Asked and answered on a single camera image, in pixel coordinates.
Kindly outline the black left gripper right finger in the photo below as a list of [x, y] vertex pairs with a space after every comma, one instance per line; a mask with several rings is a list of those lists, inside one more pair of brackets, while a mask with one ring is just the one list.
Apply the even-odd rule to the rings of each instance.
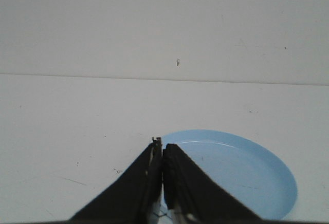
[[176, 144], [162, 156], [164, 200], [173, 220], [260, 220]]

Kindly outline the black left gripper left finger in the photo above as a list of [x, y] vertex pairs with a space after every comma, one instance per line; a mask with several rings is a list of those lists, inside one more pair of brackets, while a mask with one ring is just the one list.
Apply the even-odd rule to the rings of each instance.
[[121, 176], [72, 220], [158, 220], [162, 188], [161, 138], [153, 138]]

